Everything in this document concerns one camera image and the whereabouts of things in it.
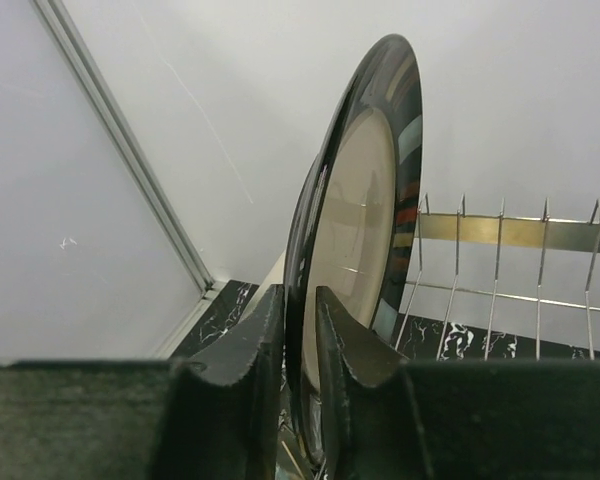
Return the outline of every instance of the plate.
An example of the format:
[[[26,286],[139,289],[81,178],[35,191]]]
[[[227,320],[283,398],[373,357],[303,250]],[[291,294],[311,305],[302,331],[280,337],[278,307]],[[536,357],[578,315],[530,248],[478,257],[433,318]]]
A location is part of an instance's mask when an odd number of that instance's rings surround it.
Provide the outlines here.
[[[422,163],[416,57],[399,35],[356,69],[305,180],[287,253],[285,363],[294,428],[322,460],[315,289],[327,286],[361,324],[389,341],[415,231]]]

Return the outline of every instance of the white wall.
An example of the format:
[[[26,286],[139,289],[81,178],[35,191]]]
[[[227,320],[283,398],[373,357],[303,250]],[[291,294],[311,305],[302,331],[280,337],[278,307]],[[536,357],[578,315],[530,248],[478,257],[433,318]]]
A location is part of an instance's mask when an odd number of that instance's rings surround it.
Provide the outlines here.
[[[0,1],[0,358],[147,357],[200,297],[34,6]]]
[[[600,0],[65,0],[203,260],[260,281],[358,61],[421,67],[437,211],[584,218],[600,196]]]

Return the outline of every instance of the wire dish rack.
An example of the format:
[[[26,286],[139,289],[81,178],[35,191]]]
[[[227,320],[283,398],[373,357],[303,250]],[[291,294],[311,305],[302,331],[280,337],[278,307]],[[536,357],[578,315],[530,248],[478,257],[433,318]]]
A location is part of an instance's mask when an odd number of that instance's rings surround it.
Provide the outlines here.
[[[600,202],[595,202],[589,219],[585,221],[551,218],[548,199],[544,203],[543,213],[539,218],[506,216],[504,200],[501,204],[500,214],[495,216],[472,215],[467,212],[466,203],[466,198],[463,195],[455,213],[432,213],[429,207],[429,196],[425,195],[418,206],[418,222],[415,230],[416,238],[414,240],[412,267],[403,300],[403,305],[406,302],[406,309],[403,307],[402,310],[405,311],[406,314],[404,320],[398,322],[398,325],[394,330],[391,342],[394,348],[404,351],[404,345],[409,341],[407,338],[407,332],[409,330],[407,325],[409,324],[409,320],[414,317],[414,299],[418,298],[418,296],[422,295],[425,291],[430,292],[436,290],[439,293],[445,292],[446,299],[444,301],[446,302],[446,309],[442,318],[435,319],[437,320],[435,324],[439,335],[435,335],[437,341],[435,353],[431,348],[428,349],[429,358],[435,356],[438,360],[446,359],[444,352],[446,343],[449,341],[450,331],[457,323],[462,323],[462,320],[454,318],[453,315],[455,307],[454,302],[459,294],[480,296],[482,297],[483,302],[487,299],[490,300],[488,317],[487,313],[483,316],[483,322],[485,322],[486,325],[475,325],[476,327],[486,330],[480,352],[480,355],[483,356],[485,360],[489,359],[492,353],[494,336],[501,335],[501,331],[496,332],[494,323],[498,308],[502,308],[498,306],[498,302],[502,301],[501,299],[506,299],[509,310],[517,309],[518,306],[524,305],[527,317],[530,313],[529,306],[531,305],[534,307],[534,313],[531,314],[534,318],[527,318],[526,321],[532,320],[535,323],[535,332],[523,335],[523,337],[527,338],[527,342],[530,341],[530,338],[535,341],[536,359],[542,357],[543,345],[545,344],[545,339],[547,337],[546,329],[549,328],[547,325],[544,325],[544,315],[546,315],[545,309],[550,308],[551,306],[569,309],[572,311],[570,313],[578,312],[577,315],[581,314],[582,322],[586,325],[586,336],[583,330],[583,336],[579,340],[581,348],[577,350],[579,352],[579,355],[577,356],[584,356],[590,359],[600,358],[600,351],[597,351],[597,345],[594,341],[595,318],[593,318],[595,315],[600,314],[600,306],[596,306],[592,303],[591,296],[591,287],[594,279],[594,272],[596,270],[596,263],[600,263]],[[427,262],[423,259],[423,252],[427,251],[427,244],[432,244],[432,241],[445,241],[447,245],[449,242],[454,242],[455,244],[453,280],[449,283],[445,284],[443,282],[425,281],[428,267],[425,266],[425,263]],[[492,246],[490,248],[493,252],[489,254],[490,256],[492,255],[490,260],[491,264],[480,266],[483,274],[491,272],[488,273],[491,278],[491,288],[481,289],[462,286],[460,280],[462,263],[461,251],[465,248],[465,244],[483,244]],[[520,295],[519,293],[510,292],[503,288],[503,285],[499,284],[502,279],[501,258],[503,252],[511,247],[523,247],[518,248],[517,252],[522,256],[531,255],[531,249],[535,249],[536,252],[539,252],[539,260],[534,274],[536,280],[535,285],[533,285],[535,296]],[[588,256],[586,259],[588,269],[586,271],[586,279],[583,279],[584,286],[580,298],[564,301],[563,299],[549,298],[549,295],[543,295],[545,293],[543,291],[543,285],[546,279],[547,252],[553,250],[570,252],[570,255],[579,253],[579,259],[581,261],[583,260],[582,255]],[[413,268],[416,267],[414,264],[414,260],[416,259],[417,268]],[[438,298],[438,303],[440,303],[441,297],[438,295],[436,298]],[[556,325],[555,322],[550,323],[552,324],[551,328],[561,328],[559,325]]]

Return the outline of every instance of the metal wire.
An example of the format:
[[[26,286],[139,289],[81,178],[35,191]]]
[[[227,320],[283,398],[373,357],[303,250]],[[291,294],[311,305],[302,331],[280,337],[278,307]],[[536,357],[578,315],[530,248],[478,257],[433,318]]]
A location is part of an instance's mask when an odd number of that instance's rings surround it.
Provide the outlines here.
[[[544,273],[544,259],[547,254],[547,238],[549,238],[549,199],[544,201],[544,211],[542,213],[542,223],[544,229],[542,233],[542,253],[540,254],[540,269],[538,271],[538,287],[536,289],[536,360],[540,360],[540,304],[542,303],[542,275]]]
[[[324,480],[325,476],[325,471],[327,469],[327,462],[323,462],[323,464],[320,466],[320,470],[318,470],[318,473],[316,473],[316,476],[314,477],[313,480]]]
[[[429,196],[425,194],[424,198],[420,200],[420,204],[418,205],[418,221],[416,223],[416,235],[418,236],[418,277],[416,278],[416,283],[413,286],[413,290],[411,290],[411,296],[409,297],[409,303],[407,303],[407,313],[406,317],[409,316],[409,311],[411,310],[411,304],[413,303],[413,297],[416,294],[416,290],[418,289],[418,285],[420,285],[420,279],[422,278],[422,235],[420,233],[420,218],[422,217],[422,202],[425,202],[426,206],[426,214],[430,215],[429,211]],[[398,339],[396,340],[395,349],[400,345],[400,341],[402,340],[402,336],[404,335],[404,327],[407,326],[407,322],[402,323],[402,327],[400,327],[400,333],[398,334]]]
[[[589,291],[591,290],[591,279],[593,278],[593,269],[596,266],[596,256],[598,255],[598,249],[600,248],[600,200],[596,200],[596,204],[593,207],[593,213],[591,214],[591,220],[589,224],[593,226],[593,221],[598,213],[598,234],[596,235],[596,243],[594,244],[593,251],[591,252],[591,263],[589,265],[589,273],[587,274],[587,284],[584,287],[584,301],[587,311],[587,335],[589,337],[589,358],[593,360],[595,358],[595,352],[593,349],[593,332],[591,328],[591,306],[589,302]]]
[[[407,281],[407,285],[414,285],[414,284],[415,284],[415,282],[413,282],[411,280]],[[447,291],[450,291],[452,288],[447,285],[440,285],[437,283],[428,283],[428,282],[420,282],[420,287],[421,288],[435,288],[438,290],[447,290]],[[475,288],[466,288],[466,287],[456,287],[455,291],[458,293],[474,293],[477,295],[488,295],[488,296],[493,295],[492,290],[478,290]],[[510,300],[521,300],[524,302],[534,302],[534,303],[538,302],[538,298],[536,298],[536,297],[527,297],[524,295],[514,295],[514,294],[510,294],[510,293],[498,292],[498,293],[496,293],[496,297],[508,298]],[[587,308],[586,305],[581,305],[579,303],[561,302],[559,300],[541,299],[540,303],[542,303],[543,305],[555,305],[557,307],[575,308],[575,309],[580,309],[580,310],[586,310],[586,308]],[[600,307],[590,307],[590,310],[591,310],[591,312],[600,313]]]
[[[451,313],[453,296],[456,293],[456,288],[458,286],[458,277],[460,276],[460,223],[461,218],[466,216],[466,214],[466,200],[464,194],[462,194],[462,198],[460,199],[460,206],[458,207],[458,212],[456,214],[456,272],[455,276],[453,277],[453,287],[451,287],[451,295],[449,295],[447,312],[444,315],[444,324],[442,325],[442,335],[440,336],[440,343],[438,344],[438,353],[436,354],[436,360],[440,360],[440,355],[442,355],[442,346],[444,345],[445,334],[447,332],[447,325],[449,323],[449,314]]]
[[[500,251],[502,250],[502,225],[504,224],[504,198],[500,207],[500,220],[498,221],[498,245],[496,246],[496,271],[493,279],[493,295],[491,295],[491,310],[489,311],[489,327],[487,328],[487,342],[484,347],[484,359],[489,359],[491,351],[491,328],[493,327],[493,312],[496,307],[498,292],[498,276],[500,274]]]

